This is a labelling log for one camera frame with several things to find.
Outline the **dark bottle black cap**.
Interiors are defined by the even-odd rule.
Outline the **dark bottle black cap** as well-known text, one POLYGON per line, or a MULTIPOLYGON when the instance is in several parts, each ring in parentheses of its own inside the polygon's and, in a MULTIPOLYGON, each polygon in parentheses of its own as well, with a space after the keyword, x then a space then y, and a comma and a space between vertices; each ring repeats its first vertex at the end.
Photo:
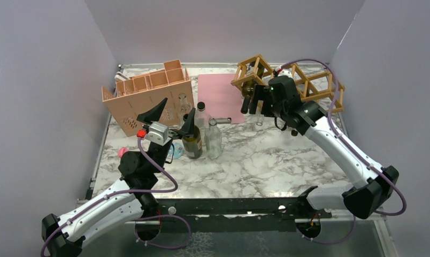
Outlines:
POLYGON ((247 81, 242 84, 242 88, 241 88, 241 93, 243 97, 243 102, 241 106, 242 114, 249 113, 250 96, 254 85, 257 85, 257 83, 253 81, 247 81))

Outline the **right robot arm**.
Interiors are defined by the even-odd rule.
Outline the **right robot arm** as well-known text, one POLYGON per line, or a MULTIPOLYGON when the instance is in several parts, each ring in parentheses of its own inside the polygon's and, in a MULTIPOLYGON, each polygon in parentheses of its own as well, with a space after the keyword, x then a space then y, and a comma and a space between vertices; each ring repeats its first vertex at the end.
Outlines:
POLYGON ((322 209, 345 209, 356 218, 366 219, 390 198, 399 172, 383 167, 355 146, 315 101, 302 101, 294 80, 282 75, 267 86, 252 84, 242 90, 241 112, 255 114, 262 101, 261 114, 284 121, 318 145, 347 175, 346 187, 313 187, 299 196, 297 212, 305 218, 322 209))

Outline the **large clear glass jar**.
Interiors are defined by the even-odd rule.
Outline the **large clear glass jar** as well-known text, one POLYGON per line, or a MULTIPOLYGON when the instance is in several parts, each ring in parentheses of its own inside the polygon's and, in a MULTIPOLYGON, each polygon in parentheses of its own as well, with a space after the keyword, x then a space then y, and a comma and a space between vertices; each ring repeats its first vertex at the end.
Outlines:
POLYGON ((198 102, 195 112, 195 125, 199 128, 201 137, 204 137, 205 130, 209 127, 209 120, 212 117, 205 110, 205 103, 198 102))

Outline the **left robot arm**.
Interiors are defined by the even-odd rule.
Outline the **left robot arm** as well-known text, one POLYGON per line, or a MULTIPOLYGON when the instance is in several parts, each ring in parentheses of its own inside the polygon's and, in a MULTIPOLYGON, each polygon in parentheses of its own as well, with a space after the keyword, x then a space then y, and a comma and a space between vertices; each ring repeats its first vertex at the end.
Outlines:
POLYGON ((118 225, 164 217, 154 195, 178 189, 178 182, 164 166, 173 140, 195 134, 196 111, 190 110, 180 129, 170 129, 159 122, 167 100, 138 115, 137 120, 143 123, 136 135, 138 150, 122 154, 119 179, 80 207, 43 218, 41 256, 78 256, 92 240, 118 225))

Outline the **dark bottle silver neck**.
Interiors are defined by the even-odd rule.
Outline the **dark bottle silver neck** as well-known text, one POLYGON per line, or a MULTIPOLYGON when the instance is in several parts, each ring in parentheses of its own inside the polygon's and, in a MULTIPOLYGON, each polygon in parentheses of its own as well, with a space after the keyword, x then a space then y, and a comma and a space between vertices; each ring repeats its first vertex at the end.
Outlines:
POLYGON ((199 127, 193 122, 194 133, 182 138, 183 147, 189 159, 197 159, 202 156, 202 136, 199 127))

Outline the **clear glass bottle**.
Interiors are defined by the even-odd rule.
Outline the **clear glass bottle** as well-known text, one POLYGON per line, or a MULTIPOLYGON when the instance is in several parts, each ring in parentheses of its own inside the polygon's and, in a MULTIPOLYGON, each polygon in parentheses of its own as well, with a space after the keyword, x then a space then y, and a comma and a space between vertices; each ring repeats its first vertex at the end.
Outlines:
POLYGON ((193 108, 193 104, 188 100, 187 94, 181 93, 178 95, 179 98, 179 114, 189 114, 193 108))

